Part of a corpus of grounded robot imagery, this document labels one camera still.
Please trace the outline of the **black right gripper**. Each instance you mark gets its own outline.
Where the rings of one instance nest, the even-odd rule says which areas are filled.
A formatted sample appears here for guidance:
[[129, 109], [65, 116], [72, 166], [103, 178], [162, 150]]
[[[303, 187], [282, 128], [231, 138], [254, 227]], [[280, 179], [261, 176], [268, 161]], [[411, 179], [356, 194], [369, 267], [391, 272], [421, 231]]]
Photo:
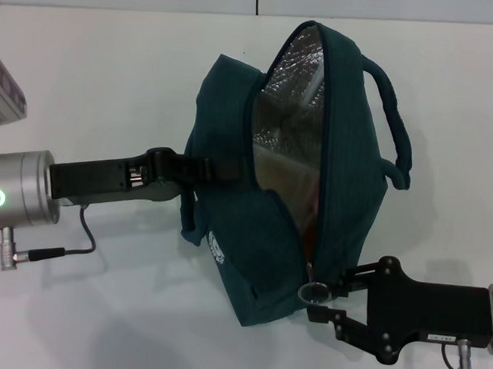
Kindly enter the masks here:
[[307, 307], [312, 323], [334, 325], [335, 337], [353, 347], [373, 346], [380, 363], [398, 361], [412, 342], [451, 343], [466, 339], [476, 348], [491, 340], [491, 298], [486, 288], [433, 284], [404, 274], [397, 258], [382, 257], [343, 270], [332, 285], [332, 297], [367, 290], [367, 326], [344, 310]]

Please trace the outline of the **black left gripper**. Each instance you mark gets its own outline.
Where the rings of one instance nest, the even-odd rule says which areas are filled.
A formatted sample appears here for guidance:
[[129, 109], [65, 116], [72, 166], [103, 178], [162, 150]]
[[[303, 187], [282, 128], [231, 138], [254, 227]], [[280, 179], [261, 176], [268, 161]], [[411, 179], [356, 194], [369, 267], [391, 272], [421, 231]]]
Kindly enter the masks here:
[[129, 158], [50, 166], [51, 197], [62, 206], [114, 201], [170, 201], [183, 182], [228, 183], [242, 178], [238, 159], [189, 157], [169, 148]]

